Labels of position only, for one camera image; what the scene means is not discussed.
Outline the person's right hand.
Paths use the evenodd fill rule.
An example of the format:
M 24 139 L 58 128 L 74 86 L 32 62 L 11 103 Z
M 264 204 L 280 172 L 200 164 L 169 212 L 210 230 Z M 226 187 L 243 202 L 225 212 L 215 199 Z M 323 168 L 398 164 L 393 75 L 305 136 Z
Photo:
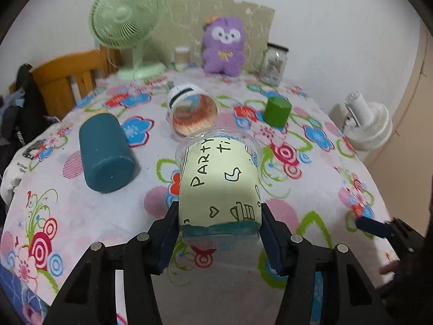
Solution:
M 391 272 L 395 273 L 399 269 L 399 266 L 400 266 L 400 261 L 392 261 L 389 264 L 382 266 L 379 270 L 379 273 L 381 275 L 385 275 Z

